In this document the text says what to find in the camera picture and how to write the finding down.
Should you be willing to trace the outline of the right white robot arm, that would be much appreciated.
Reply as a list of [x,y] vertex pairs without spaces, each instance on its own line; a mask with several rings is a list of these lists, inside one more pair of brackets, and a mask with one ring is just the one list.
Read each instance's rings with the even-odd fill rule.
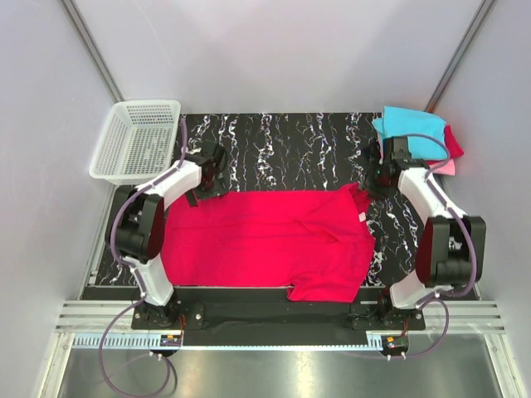
[[424,227],[414,270],[386,287],[369,320],[396,328],[433,299],[461,299],[480,279],[486,223],[470,216],[444,192],[425,160],[414,158],[411,135],[385,138],[381,156],[369,169],[363,189],[374,198],[400,192]]

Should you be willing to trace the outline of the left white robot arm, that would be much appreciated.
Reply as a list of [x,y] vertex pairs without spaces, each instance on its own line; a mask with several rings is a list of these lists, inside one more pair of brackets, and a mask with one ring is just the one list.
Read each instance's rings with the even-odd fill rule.
[[114,193],[105,241],[114,260],[128,268],[140,290],[138,306],[161,328],[179,317],[177,295],[163,267],[166,211],[178,199],[190,206],[228,193],[223,173],[226,149],[208,142],[196,153],[184,153],[167,171],[136,187]]

